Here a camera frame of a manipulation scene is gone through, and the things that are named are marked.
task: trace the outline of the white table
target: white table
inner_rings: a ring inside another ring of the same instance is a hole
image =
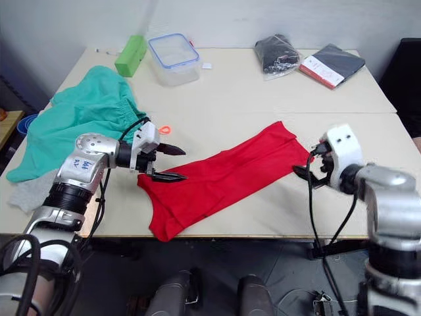
[[[138,107],[147,111],[157,126],[171,125],[172,133],[163,136],[162,140],[187,152],[186,156],[179,157],[159,155],[155,165],[158,170],[204,159],[229,149],[277,120],[282,120],[306,148],[317,144],[319,137],[332,125],[347,122],[359,138],[367,162],[375,161],[379,165],[402,169],[421,179],[421,155],[393,113],[394,108],[366,69],[342,87],[330,91],[300,73],[270,82],[262,81],[259,67],[249,49],[203,49],[199,52],[202,60],[214,66],[212,70],[202,71],[200,81],[174,88],[160,87],[149,69],[148,55],[135,76],[128,80]],[[238,67],[229,63],[239,56],[248,66]],[[113,56],[86,51],[60,90],[77,84],[93,65],[113,68],[114,59]],[[237,80],[234,90],[223,87],[229,86],[229,74]],[[258,96],[265,101],[256,107]],[[352,108],[350,99],[355,102],[355,108]],[[313,113],[312,109],[318,109],[320,113]],[[5,173],[18,166],[25,145],[26,141],[19,147]],[[314,164],[314,170],[317,170],[318,164],[320,162]],[[0,232],[21,232],[29,217],[7,205],[14,185],[5,180],[5,173],[0,178]],[[111,172],[106,214],[96,236],[152,236],[148,229],[152,217],[151,202],[146,193],[136,186],[136,178],[136,174],[126,169]],[[307,183],[290,174],[189,227],[180,236],[312,238],[307,198]],[[329,188],[315,191],[315,220],[321,237],[333,235],[351,200],[350,196]],[[340,238],[364,237],[365,206],[358,203]]]

